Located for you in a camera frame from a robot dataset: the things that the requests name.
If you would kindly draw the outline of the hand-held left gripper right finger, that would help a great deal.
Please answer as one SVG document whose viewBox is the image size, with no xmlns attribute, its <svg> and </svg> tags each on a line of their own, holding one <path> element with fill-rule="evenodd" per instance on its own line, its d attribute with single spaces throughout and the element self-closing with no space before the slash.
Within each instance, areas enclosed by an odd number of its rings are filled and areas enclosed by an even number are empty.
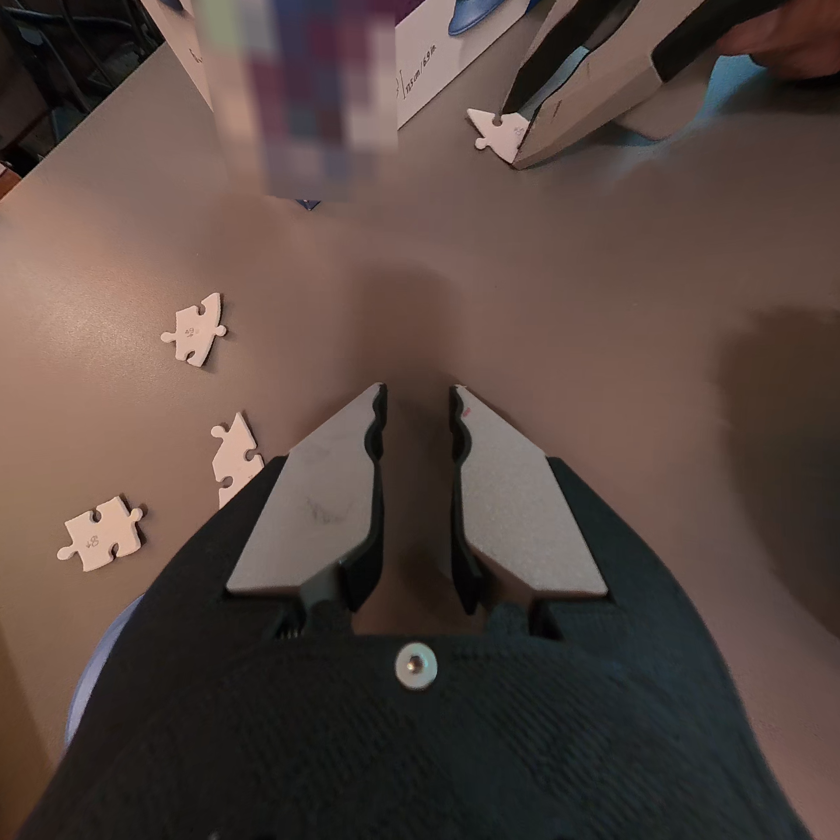
<svg viewBox="0 0 840 840">
<path fill-rule="evenodd" d="M 451 578 L 465 612 L 608 594 L 548 456 L 463 385 L 448 397 Z"/>
</svg>

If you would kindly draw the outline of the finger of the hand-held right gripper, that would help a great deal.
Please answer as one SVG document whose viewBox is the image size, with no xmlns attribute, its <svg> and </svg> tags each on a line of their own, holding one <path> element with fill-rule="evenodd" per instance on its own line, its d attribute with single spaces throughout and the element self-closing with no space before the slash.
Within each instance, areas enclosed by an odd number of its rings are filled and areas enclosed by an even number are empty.
<svg viewBox="0 0 840 840">
<path fill-rule="evenodd" d="M 556 92 L 595 49 L 627 20 L 638 1 L 557 1 L 528 48 L 502 115 L 532 119 L 541 103 Z"/>
<path fill-rule="evenodd" d="M 541 103 L 512 166 L 524 170 L 546 161 L 661 93 L 678 75 L 662 82 L 653 50 L 701 3 L 638 1 L 617 32 Z"/>
</svg>

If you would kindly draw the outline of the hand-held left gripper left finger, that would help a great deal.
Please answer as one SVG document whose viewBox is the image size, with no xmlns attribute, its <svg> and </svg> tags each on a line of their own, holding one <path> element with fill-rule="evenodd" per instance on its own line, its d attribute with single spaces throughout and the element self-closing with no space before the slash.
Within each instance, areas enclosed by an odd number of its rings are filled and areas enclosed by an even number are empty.
<svg viewBox="0 0 840 840">
<path fill-rule="evenodd" d="M 382 575 L 386 408 L 386 385 L 374 383 L 290 451 L 228 594 L 361 608 Z"/>
</svg>

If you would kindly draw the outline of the white puzzle piece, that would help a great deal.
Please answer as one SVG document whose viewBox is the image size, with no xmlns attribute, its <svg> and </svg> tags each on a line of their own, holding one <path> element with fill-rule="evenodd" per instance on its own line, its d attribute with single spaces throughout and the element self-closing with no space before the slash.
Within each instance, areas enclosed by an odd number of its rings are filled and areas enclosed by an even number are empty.
<svg viewBox="0 0 840 840">
<path fill-rule="evenodd" d="M 214 292 L 201 301 L 175 314 L 175 331 L 163 332 L 161 341 L 175 344 L 175 358 L 192 366 L 203 367 L 216 338 L 225 336 L 221 323 L 222 297 Z"/>
<path fill-rule="evenodd" d="M 256 452 L 255 441 L 241 412 L 229 427 L 216 425 L 210 435 L 220 442 L 213 457 L 213 473 L 218 488 L 218 507 L 222 509 L 264 468 L 263 458 Z"/>
<path fill-rule="evenodd" d="M 513 165 L 530 128 L 530 121 L 518 112 L 503 114 L 499 118 L 492 112 L 468 108 L 468 121 L 472 123 L 478 136 L 474 145 L 476 150 L 490 149 L 502 161 Z"/>
<path fill-rule="evenodd" d="M 57 559 L 68 561 L 76 554 L 83 571 L 91 572 L 134 554 L 141 548 L 137 526 L 143 517 L 143 509 L 129 509 L 120 496 L 113 497 L 66 521 L 71 543 L 59 549 Z"/>
</svg>

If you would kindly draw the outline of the printed puzzle box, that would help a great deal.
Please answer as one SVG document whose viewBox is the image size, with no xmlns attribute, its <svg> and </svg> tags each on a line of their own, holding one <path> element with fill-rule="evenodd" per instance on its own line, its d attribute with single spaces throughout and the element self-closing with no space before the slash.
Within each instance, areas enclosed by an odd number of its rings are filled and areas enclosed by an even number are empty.
<svg viewBox="0 0 840 840">
<path fill-rule="evenodd" d="M 535 2 L 142 2 L 213 111 L 234 183 L 304 206 L 370 180 L 396 132 Z"/>
</svg>

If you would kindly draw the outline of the person's right hand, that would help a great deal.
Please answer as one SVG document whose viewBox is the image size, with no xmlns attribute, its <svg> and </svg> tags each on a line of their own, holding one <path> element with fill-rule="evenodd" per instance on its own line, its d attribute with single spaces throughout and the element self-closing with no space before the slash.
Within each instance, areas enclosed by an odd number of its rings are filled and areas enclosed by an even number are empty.
<svg viewBox="0 0 840 840">
<path fill-rule="evenodd" d="M 731 28 L 723 56 L 750 56 L 777 78 L 804 81 L 839 71 L 838 2 L 789 2 Z"/>
</svg>

